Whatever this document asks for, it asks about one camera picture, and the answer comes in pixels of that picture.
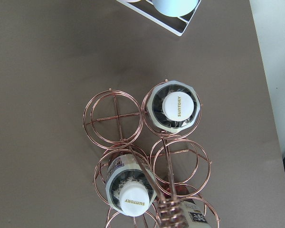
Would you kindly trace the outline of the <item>copper wire bottle basket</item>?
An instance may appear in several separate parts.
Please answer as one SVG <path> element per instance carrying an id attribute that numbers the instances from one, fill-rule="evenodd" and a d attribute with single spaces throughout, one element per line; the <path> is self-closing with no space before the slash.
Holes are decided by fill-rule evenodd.
<path id="1" fill-rule="evenodd" d="M 141 219 L 143 225 L 148 227 L 148 221 L 152 220 L 154 227 L 162 228 L 158 212 L 158 207 L 166 204 L 162 185 L 168 184 L 171 187 L 172 198 L 176 199 L 176 184 L 190 184 L 200 161 L 211 165 L 211 160 L 203 147 L 189 139 L 189 135 L 200 123 L 202 105 L 198 121 L 191 128 L 179 133 L 161 130 L 151 122 L 146 109 L 146 102 L 153 88 L 141 104 L 124 91 L 103 91 L 87 103 L 83 113 L 83 128 L 87 137 L 104 150 L 95 167 L 94 188 L 97 189 L 98 183 L 101 182 L 105 190 L 110 163 L 116 157 L 129 153 L 137 160 L 157 194 L 144 214 L 130 217 L 109 205 L 106 191 L 105 194 L 98 193 L 99 198 L 109 207 L 105 223 L 107 228 L 118 215 L 132 218 L 134 225 L 137 224 L 137 219 Z"/>

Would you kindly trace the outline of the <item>tea bottle white cap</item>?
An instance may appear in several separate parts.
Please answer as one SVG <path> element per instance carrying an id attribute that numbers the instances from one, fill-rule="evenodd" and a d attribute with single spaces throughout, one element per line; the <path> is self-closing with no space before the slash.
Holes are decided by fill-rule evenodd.
<path id="1" fill-rule="evenodd" d="M 129 153 L 110 163 L 105 191 L 109 205 L 130 217 L 144 214 L 157 196 L 137 160 Z"/>
<path id="2" fill-rule="evenodd" d="M 156 127 L 179 133 L 197 123 L 201 104 L 192 86 L 172 80 L 153 88 L 146 109 Z"/>

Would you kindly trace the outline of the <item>white cup rack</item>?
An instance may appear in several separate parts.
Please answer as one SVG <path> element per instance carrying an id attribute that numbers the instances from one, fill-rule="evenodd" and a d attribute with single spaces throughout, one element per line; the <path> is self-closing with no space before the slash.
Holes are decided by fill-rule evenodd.
<path id="1" fill-rule="evenodd" d="M 201 0 L 197 1 L 197 5 L 192 9 L 192 11 L 177 17 L 167 16 L 159 12 L 155 8 L 152 0 L 118 0 L 117 2 L 181 37 L 192 21 L 194 14 L 199 8 Z"/>

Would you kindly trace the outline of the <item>white plastic cup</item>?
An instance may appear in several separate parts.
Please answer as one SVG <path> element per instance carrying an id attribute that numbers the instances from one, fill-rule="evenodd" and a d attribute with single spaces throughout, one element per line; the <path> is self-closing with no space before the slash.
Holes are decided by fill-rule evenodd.
<path id="1" fill-rule="evenodd" d="M 193 11 L 198 0 L 153 0 L 152 3 L 157 11 L 169 17 L 184 16 Z"/>

